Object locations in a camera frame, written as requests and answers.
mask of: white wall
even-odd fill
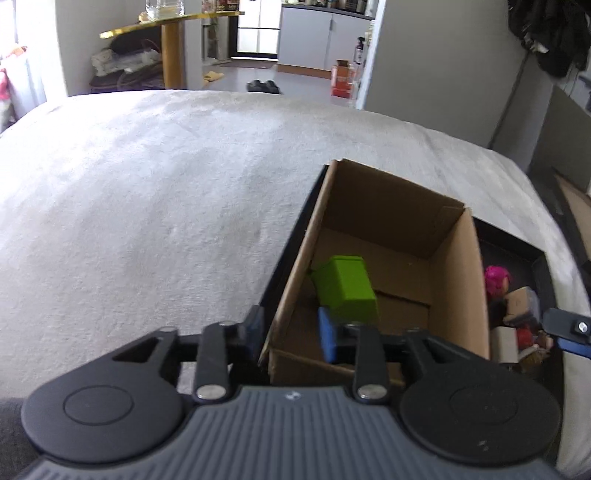
[[[93,77],[90,56],[109,45],[99,34],[137,22],[122,0],[56,0],[56,27],[68,95],[89,93]]]
[[[108,47],[111,39],[101,40],[101,32],[131,25],[145,11],[145,0],[55,0],[56,26],[68,95],[89,93],[94,73],[90,56]],[[185,0],[188,13],[199,13],[200,0]],[[201,21],[184,23],[187,87],[201,89]]]
[[[492,149],[527,171],[544,124],[555,80],[530,55]]]
[[[383,0],[358,108],[486,146],[525,52],[506,0]]]

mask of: gray ribbed surface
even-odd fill
[[[28,480],[447,480],[561,478],[542,461],[478,470],[407,439],[384,407],[355,403],[339,387],[244,388],[198,408],[181,435],[149,458],[102,470],[41,460]]]

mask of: glass jar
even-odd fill
[[[146,12],[150,20],[184,15],[184,0],[146,0]]]

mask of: black circular pad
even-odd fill
[[[100,385],[82,388],[64,402],[64,411],[72,420],[85,425],[108,425],[125,417],[134,401],[125,390]]]
[[[435,454],[481,466],[544,453],[560,425],[558,404],[546,389],[484,360],[430,369],[402,396],[400,416]]]
[[[183,419],[176,389],[145,364],[103,361],[35,390],[22,407],[42,452],[73,463],[115,463],[165,442]]]

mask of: doorway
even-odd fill
[[[240,0],[240,11],[230,17],[230,56],[276,59],[281,0]]]

